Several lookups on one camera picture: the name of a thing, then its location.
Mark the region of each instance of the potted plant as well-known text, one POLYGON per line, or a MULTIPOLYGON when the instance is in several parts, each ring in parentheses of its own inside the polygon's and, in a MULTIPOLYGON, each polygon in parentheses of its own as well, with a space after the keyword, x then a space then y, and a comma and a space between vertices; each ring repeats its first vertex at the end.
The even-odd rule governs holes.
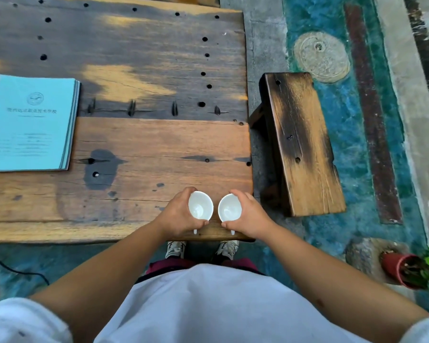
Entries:
POLYGON ((401 285, 415 290, 429 290, 429 249, 422 257, 385 251, 380 261, 385 272, 401 285))

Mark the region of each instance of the blue painted floor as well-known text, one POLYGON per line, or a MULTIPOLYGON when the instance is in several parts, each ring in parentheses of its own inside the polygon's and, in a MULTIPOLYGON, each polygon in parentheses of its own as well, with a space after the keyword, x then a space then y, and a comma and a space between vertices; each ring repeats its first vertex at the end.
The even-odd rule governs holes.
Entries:
MULTIPOLYGON (((299 71, 292 56, 294 41, 308 31, 326 31, 339 38, 350 53, 347 30, 344 25, 343 3, 346 0, 284 0, 288 27, 289 68, 299 71)), ((321 100, 330 139, 338 168, 347 212, 303 219, 280 219, 286 227, 297 231, 309 243, 336 257, 354 236, 372 236, 407 242, 412 251, 425 247, 423 223, 410 178, 403 149, 403 131, 396 98, 389 79, 384 55, 383 38, 372 0, 355 0, 363 6, 368 28, 368 45, 371 51, 377 88, 381 96, 388 143, 391 151, 404 225, 381 225, 376 210, 369 169, 366 139, 360 110, 356 80, 353 71, 335 84, 315 81, 321 100)), ((70 246, 0 245, 0 259, 21 271, 41 272, 50 282, 72 270, 109 244, 70 246)), ((153 260, 163 258, 165 246, 153 260)), ((242 243, 238 258, 249 257, 263 273, 293 287, 273 253, 262 242, 242 243)), ((0 267, 0 299, 27 296, 44 286, 40 277, 10 273, 0 267)))

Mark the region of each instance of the hand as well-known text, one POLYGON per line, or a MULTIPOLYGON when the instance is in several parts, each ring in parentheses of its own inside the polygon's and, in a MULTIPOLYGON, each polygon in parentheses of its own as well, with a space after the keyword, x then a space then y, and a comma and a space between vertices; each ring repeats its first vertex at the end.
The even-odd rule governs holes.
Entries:
POLYGON ((236 189, 229 192, 238 197, 241 204, 241 216, 237 220, 224 221, 221 225, 228 230, 238 231, 249 237, 263 240, 265 234, 270 231, 270 226, 275 225, 273 220, 249 193, 236 189))
POLYGON ((208 220, 196 219, 189 212, 189 196, 197 190, 187 187, 177 193, 155 219, 154 223, 163 229, 167 240, 182 235, 186 231, 198 230, 208 224, 208 220))

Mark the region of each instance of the white shirt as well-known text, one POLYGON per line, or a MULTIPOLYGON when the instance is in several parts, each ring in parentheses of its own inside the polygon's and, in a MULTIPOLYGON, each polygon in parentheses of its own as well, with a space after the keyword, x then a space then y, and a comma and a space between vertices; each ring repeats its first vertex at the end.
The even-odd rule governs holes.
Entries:
MULTIPOLYGON (((0 343, 68 343, 68 326, 29 299, 0 301, 0 343)), ((271 277, 201 264, 135 285, 97 336, 106 342, 337 342, 362 338, 330 323, 271 277)), ((429 319, 401 343, 429 343, 429 319)))

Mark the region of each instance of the logo on booklet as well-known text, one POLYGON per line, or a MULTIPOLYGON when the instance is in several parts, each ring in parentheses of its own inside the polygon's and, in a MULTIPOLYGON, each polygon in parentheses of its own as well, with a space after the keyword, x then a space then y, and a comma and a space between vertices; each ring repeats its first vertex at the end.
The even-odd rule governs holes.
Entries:
POLYGON ((43 94, 42 93, 31 93, 30 95, 28 95, 27 97, 27 103, 29 105, 32 106, 36 106, 39 105, 40 103, 42 103, 44 100, 43 94))

